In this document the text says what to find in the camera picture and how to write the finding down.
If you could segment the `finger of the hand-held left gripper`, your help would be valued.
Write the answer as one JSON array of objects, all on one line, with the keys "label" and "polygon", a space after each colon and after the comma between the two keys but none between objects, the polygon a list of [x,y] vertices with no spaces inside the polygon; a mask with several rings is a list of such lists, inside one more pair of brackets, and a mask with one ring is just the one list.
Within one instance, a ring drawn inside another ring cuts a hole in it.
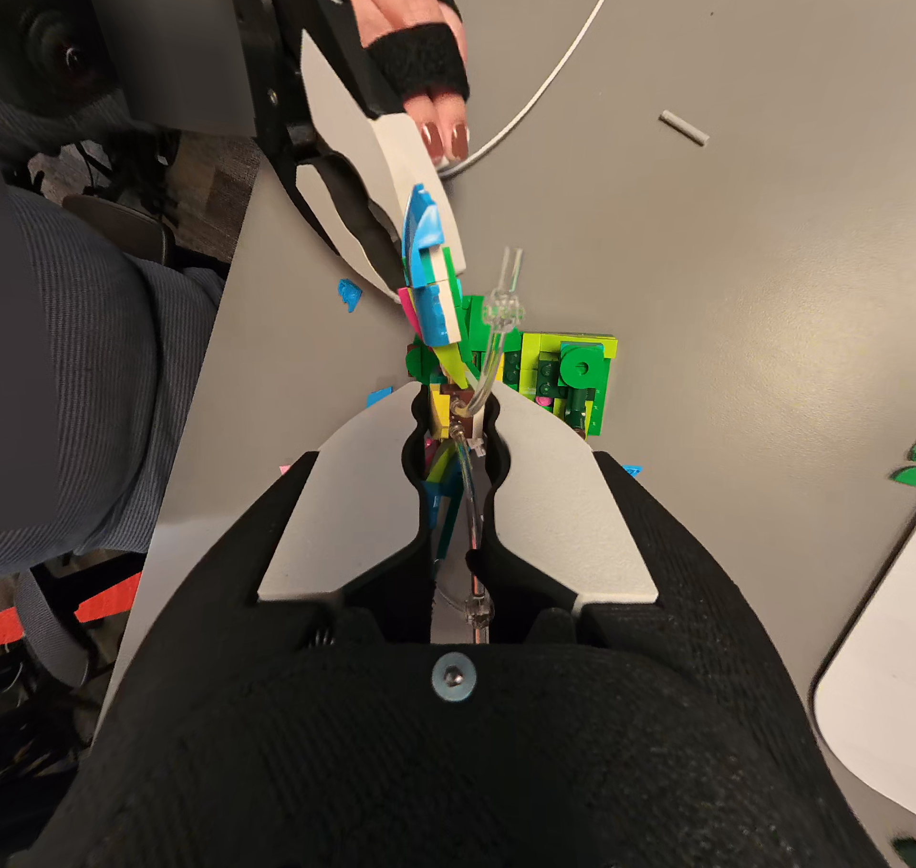
[{"label": "finger of the hand-held left gripper", "polygon": [[397,303],[405,203],[384,155],[326,152],[299,165],[295,183],[338,256]]},{"label": "finger of the hand-held left gripper", "polygon": [[405,113],[367,117],[306,31],[302,33],[302,81],[318,136],[343,156],[396,231],[401,231],[413,188],[423,185],[439,209],[444,244],[457,274],[466,269],[452,205],[437,170]]}]

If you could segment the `small grey bar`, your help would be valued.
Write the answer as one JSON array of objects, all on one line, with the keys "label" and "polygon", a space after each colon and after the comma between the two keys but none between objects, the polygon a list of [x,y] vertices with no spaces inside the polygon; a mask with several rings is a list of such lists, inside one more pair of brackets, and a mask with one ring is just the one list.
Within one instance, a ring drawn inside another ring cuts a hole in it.
[{"label": "small grey bar", "polygon": [[658,115],[658,120],[701,148],[707,146],[710,141],[708,133],[668,109]]}]

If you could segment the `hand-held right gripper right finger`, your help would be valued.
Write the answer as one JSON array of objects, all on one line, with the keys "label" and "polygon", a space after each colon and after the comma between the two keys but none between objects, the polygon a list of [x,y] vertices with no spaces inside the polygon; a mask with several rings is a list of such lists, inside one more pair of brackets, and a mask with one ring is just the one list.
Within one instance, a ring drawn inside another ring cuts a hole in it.
[{"label": "hand-held right gripper right finger", "polygon": [[506,579],[573,614],[650,605],[658,587],[589,445],[497,382],[487,410],[486,540]]}]

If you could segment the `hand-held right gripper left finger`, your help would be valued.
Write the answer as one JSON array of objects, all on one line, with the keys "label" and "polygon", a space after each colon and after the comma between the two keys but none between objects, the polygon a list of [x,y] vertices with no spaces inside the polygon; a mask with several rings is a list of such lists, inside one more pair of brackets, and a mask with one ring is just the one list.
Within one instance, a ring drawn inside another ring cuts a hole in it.
[{"label": "hand-held right gripper left finger", "polygon": [[267,571],[262,602],[336,602],[344,589],[428,535],[404,468],[418,422],[410,382],[362,410],[320,447]]}]

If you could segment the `colourful lego model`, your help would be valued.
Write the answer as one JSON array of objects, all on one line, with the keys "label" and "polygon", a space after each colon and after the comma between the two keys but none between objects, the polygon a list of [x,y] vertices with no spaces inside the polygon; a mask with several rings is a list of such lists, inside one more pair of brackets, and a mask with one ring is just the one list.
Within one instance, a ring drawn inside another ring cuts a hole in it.
[{"label": "colourful lego model", "polygon": [[498,285],[487,297],[465,295],[444,244],[439,209],[423,185],[411,191],[401,238],[405,283],[398,296],[416,332],[407,353],[408,372],[427,387],[428,436],[437,450],[429,455],[424,486],[434,508],[445,504],[447,509],[435,561],[444,561],[458,513],[465,512],[476,572],[466,598],[450,603],[464,613],[474,642],[487,643],[496,619],[506,633],[513,614],[562,607],[552,595],[506,579],[489,553],[486,419],[493,387],[508,385],[591,447],[589,437],[599,435],[603,424],[616,340],[521,332],[521,251],[507,251]]}]

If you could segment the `red and grey object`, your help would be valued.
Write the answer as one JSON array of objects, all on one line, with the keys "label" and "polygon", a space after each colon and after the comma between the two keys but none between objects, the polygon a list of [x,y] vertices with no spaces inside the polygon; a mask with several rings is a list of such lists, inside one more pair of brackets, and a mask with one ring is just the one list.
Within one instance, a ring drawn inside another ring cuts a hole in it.
[{"label": "red and grey object", "polygon": [[[96,622],[131,610],[141,579],[137,573],[83,601],[75,611],[80,623]],[[19,617],[12,604],[1,610],[1,645],[11,645],[24,636]]]}]

